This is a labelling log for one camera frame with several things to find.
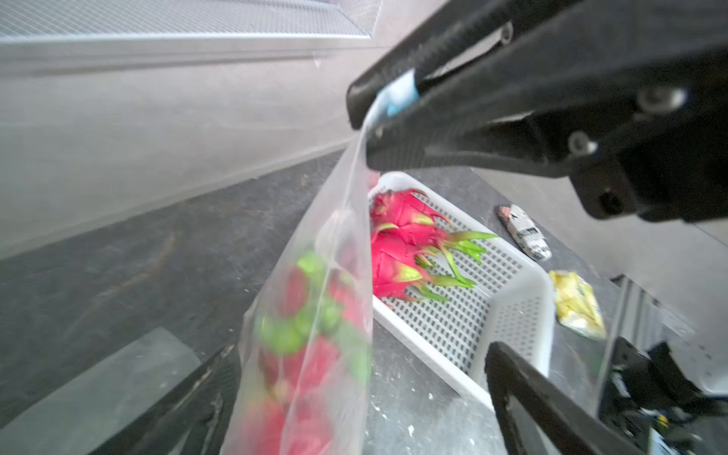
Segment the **zip-top bag with dragon fruit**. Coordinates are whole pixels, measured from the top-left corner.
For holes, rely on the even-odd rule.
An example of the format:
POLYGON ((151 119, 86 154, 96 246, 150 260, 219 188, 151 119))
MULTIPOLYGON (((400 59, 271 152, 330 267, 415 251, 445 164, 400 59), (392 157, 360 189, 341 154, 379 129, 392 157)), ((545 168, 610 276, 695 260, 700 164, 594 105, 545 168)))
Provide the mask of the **zip-top bag with dragon fruit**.
POLYGON ((373 131, 419 98, 412 71, 388 83, 246 312, 242 377, 226 454, 358 454, 373 363, 366 164, 373 131))

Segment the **yellow-green packaged snack bag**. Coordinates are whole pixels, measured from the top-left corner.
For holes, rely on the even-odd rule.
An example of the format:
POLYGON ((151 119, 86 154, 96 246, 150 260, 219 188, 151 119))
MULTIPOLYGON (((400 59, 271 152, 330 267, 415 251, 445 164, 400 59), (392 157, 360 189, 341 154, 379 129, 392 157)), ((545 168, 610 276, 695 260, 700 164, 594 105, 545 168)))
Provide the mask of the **yellow-green packaged snack bag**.
POLYGON ((557 321, 574 333, 593 340, 605 340, 607 331, 593 287, 574 271, 550 270, 555 288, 557 321))

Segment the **pink dragon fruit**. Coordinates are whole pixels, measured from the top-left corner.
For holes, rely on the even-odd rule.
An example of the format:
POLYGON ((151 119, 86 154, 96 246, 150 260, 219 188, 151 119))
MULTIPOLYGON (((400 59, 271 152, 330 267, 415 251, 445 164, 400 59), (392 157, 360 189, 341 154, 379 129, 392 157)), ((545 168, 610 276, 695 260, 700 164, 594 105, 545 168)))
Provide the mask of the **pink dragon fruit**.
POLYGON ((455 231, 445 214, 432 208, 428 195, 421 190, 383 191, 373 197, 370 217, 377 232, 390 233, 427 252, 442 253, 449 263, 453 251, 466 254, 478 264, 487 253, 477 241, 489 241, 496 234, 482 231, 455 231))
POLYGON ((430 257, 437 255, 430 246, 412 246, 390 233, 375 233, 371 239, 373 295, 402 301, 448 301, 447 297, 433 292, 430 286, 476 286, 470 279, 458 279, 449 275, 428 272, 433 267, 430 257))

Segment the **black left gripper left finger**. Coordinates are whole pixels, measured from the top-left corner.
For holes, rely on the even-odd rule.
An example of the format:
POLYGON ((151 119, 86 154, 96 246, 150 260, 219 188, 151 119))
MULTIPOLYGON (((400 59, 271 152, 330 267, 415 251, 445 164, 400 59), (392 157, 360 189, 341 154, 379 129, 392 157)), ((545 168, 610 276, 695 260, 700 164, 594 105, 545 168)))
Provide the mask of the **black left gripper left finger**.
POLYGON ((237 347, 223 347, 94 454, 218 454, 241 380, 237 347))

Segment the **white perforated plastic basket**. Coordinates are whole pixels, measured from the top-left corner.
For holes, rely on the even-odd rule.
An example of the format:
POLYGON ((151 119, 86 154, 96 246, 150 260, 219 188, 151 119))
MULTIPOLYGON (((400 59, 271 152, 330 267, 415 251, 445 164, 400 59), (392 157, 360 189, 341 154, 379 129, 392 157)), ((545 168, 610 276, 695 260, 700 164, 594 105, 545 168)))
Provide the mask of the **white perforated plastic basket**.
POLYGON ((502 341, 548 375, 555 326, 546 271, 502 238, 481 242, 480 261, 455 253, 474 288, 445 288, 444 303, 375 300, 375 320, 461 396, 492 405, 485 377, 489 345, 502 341))

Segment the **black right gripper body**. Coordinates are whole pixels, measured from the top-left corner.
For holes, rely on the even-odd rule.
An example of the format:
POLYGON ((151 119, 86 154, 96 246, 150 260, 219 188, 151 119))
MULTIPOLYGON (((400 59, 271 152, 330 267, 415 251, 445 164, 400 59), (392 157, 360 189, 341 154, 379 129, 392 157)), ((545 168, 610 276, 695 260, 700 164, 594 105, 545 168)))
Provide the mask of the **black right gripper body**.
POLYGON ((523 172, 596 219, 727 215, 727 37, 524 38, 537 104, 523 172))

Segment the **stars and stripes patterned can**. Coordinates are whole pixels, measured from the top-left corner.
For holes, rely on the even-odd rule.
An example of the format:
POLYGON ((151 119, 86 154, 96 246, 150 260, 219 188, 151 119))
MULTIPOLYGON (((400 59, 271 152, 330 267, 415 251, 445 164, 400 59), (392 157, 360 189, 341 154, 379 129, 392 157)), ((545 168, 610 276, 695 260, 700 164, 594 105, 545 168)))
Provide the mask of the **stars and stripes patterned can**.
POLYGON ((497 214, 519 248, 535 262, 548 261, 552 250, 533 219, 519 206, 498 207, 497 214))

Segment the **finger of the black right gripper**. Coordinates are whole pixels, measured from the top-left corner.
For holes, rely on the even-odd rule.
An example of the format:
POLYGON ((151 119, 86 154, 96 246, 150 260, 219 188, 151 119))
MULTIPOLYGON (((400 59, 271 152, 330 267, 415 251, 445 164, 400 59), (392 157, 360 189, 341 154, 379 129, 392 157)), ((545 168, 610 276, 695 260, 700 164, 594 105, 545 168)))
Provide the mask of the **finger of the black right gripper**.
POLYGON ((367 136, 379 171, 434 166, 566 176, 724 110, 723 1, 450 1, 365 74, 365 99, 419 98, 367 136))
POLYGON ((415 81, 461 55, 506 24, 511 39, 546 23, 572 1, 449 1, 352 83, 346 95, 348 119, 359 130, 377 93, 413 69, 415 81))

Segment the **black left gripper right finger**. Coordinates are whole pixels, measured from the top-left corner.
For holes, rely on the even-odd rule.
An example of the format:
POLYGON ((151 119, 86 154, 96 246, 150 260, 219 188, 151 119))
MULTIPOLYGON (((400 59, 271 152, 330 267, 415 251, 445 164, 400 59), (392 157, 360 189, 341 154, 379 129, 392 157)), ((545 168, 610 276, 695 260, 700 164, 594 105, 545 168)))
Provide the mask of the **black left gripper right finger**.
POLYGON ((501 341, 489 345, 485 374, 491 401, 510 454, 532 454, 525 432, 513 415, 517 401, 537 434, 544 434, 562 454, 640 454, 642 451, 610 430, 563 394, 547 377, 501 341))

